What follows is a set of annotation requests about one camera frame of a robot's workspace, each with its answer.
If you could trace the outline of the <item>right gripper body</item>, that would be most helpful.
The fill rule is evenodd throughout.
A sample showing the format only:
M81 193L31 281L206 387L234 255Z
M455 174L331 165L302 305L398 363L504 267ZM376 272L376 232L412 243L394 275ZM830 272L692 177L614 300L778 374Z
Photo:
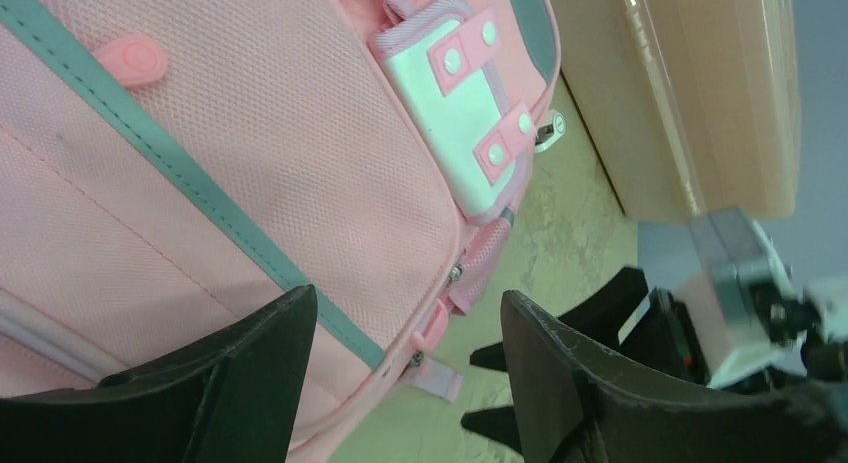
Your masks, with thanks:
M647 312L620 344L620 352L661 373L706 386L710 370L687 307L659 288L648 298Z

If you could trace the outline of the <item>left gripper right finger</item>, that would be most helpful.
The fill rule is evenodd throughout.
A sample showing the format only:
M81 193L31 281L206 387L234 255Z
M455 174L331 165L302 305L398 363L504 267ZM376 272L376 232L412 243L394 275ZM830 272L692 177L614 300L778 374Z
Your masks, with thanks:
M843 462L847 388L808 382L739 395L642 365L520 292L501 326L523 457L562 462Z

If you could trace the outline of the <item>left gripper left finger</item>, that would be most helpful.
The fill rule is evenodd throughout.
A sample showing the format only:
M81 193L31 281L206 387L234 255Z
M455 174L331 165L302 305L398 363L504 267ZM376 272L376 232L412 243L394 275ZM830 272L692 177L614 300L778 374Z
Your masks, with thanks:
M317 320L300 286L86 390L1 402L5 462L283 462Z

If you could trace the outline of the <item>pink backpack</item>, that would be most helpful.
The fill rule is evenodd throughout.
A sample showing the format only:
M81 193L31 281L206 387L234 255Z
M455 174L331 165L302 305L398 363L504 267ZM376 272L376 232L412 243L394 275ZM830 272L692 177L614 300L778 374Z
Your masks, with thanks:
M1 0L1 402L312 286L324 462L481 298L549 111L549 0Z

